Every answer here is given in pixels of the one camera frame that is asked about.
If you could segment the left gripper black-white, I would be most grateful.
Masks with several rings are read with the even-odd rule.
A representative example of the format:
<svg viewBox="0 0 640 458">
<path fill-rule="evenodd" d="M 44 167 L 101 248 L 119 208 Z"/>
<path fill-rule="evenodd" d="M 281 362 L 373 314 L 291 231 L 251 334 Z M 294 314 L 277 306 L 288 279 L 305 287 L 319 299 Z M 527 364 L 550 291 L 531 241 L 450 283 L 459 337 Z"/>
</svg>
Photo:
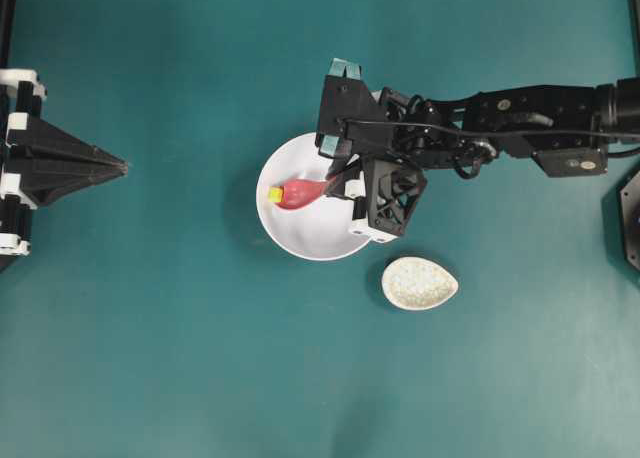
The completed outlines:
<svg viewBox="0 0 640 458">
<path fill-rule="evenodd" d="M 128 172 L 124 160 L 40 119 L 45 98 L 35 71 L 1 71 L 2 271 L 30 254 L 35 210 Z M 39 162 L 37 155 L 78 162 Z"/>
</svg>

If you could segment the right gripper black-white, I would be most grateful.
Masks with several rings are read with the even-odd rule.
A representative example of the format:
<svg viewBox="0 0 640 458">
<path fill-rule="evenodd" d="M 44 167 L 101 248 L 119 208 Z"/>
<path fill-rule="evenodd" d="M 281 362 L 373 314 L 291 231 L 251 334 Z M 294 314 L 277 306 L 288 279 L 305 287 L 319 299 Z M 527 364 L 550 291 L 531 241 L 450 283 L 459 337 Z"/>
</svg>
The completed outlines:
<svg viewBox="0 0 640 458">
<path fill-rule="evenodd" d="M 335 158 L 325 176 L 324 195 L 353 201 L 352 235 L 388 243 L 405 233 L 427 180 L 410 163 L 360 158 Z"/>
</svg>

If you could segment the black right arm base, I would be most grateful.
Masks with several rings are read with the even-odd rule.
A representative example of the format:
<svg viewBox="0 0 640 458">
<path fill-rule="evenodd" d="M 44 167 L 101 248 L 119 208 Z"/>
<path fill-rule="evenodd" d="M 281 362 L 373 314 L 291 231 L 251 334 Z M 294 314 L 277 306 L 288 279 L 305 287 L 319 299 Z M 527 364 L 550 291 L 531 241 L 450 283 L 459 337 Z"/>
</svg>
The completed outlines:
<svg viewBox="0 0 640 458">
<path fill-rule="evenodd" d="M 626 278 L 639 279 L 639 167 L 627 172 L 601 200 L 607 259 Z"/>
</svg>

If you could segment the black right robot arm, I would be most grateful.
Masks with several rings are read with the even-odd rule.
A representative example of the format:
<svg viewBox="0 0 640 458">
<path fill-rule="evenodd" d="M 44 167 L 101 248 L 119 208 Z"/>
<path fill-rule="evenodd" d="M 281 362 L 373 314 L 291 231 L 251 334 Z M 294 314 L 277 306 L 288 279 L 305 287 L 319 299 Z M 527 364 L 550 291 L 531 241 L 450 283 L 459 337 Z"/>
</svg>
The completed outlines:
<svg viewBox="0 0 640 458">
<path fill-rule="evenodd" d="M 353 234 L 404 235 L 428 170 L 476 178 L 502 154 L 549 177 L 603 174 L 638 154 L 639 81 L 597 87 L 538 85 L 460 100 L 372 93 L 358 79 L 324 82 L 315 146 L 331 160 L 328 196 L 354 203 Z"/>
</svg>

